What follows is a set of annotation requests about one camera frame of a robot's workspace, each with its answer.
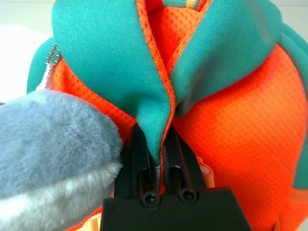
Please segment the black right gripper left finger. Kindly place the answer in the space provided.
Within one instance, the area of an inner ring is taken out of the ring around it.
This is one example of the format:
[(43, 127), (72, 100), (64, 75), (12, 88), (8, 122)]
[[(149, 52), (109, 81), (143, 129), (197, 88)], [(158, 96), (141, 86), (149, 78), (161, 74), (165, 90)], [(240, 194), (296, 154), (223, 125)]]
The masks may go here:
[(149, 150), (145, 135), (134, 125), (120, 153), (123, 167), (115, 180), (115, 197), (139, 197), (152, 190)]

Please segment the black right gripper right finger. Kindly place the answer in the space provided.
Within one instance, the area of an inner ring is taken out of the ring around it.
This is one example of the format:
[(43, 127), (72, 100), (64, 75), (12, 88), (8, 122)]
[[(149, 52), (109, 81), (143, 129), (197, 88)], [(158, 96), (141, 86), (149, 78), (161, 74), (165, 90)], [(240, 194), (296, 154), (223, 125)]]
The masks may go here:
[(165, 138), (165, 186), (168, 193), (207, 187), (194, 152), (174, 127)]

